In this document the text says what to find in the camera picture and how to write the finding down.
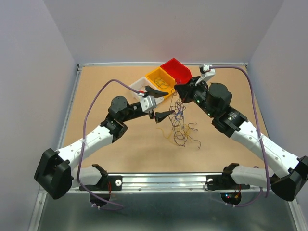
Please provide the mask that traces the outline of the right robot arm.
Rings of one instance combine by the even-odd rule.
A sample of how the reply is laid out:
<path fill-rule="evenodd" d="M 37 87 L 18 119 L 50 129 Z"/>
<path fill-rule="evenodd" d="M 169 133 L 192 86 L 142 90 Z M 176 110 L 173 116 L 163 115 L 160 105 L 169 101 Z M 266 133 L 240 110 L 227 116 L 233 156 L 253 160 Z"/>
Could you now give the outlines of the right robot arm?
<path fill-rule="evenodd" d="M 227 188 L 235 185 L 253 185 L 271 190 L 281 199 L 292 201 L 308 180 L 308 158 L 298 157 L 278 146 L 262 133 L 238 110 L 230 106 L 232 94 L 221 83 L 208 85 L 193 77 L 186 84 L 175 85 L 183 103 L 194 102 L 210 118 L 212 125 L 228 138 L 246 147 L 265 167 L 252 168 L 232 163 L 223 169 L 214 184 Z"/>

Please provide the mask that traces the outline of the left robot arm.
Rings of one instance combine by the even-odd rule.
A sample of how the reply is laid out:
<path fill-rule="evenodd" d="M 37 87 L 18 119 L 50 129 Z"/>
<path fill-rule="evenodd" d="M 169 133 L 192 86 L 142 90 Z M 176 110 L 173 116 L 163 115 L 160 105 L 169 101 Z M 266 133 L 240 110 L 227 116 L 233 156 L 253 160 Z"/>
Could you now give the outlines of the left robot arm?
<path fill-rule="evenodd" d="M 167 93 L 145 86 L 145 90 L 137 94 L 139 101 L 133 104 L 124 96 L 114 97 L 105 120 L 92 132 L 83 133 L 81 139 L 66 147 L 43 152 L 34 179 L 53 199 L 61 198 L 71 188 L 92 185 L 97 190 L 103 189 L 107 185 L 107 172 L 99 165 L 82 170 L 82 160 L 120 139 L 128 130 L 126 121 L 149 116 L 159 123 L 173 113 L 154 112 L 156 98 Z"/>

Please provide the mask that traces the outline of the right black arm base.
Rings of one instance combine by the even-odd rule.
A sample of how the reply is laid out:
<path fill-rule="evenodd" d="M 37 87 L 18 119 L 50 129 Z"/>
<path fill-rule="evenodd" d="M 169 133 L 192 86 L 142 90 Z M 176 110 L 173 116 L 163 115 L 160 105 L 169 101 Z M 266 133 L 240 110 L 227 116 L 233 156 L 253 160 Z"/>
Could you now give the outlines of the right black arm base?
<path fill-rule="evenodd" d="M 237 184 L 230 176 L 223 174 L 207 175 L 204 184 L 206 191 L 250 189 L 248 184 Z"/>

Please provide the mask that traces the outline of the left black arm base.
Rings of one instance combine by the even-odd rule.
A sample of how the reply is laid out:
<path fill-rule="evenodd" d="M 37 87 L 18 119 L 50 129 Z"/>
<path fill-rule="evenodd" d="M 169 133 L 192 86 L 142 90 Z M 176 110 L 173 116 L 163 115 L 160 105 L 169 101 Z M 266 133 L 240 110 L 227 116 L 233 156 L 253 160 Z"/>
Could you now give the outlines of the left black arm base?
<path fill-rule="evenodd" d="M 82 178 L 81 182 L 91 191 L 121 191 L 122 179 L 121 175 L 99 175 Z"/>

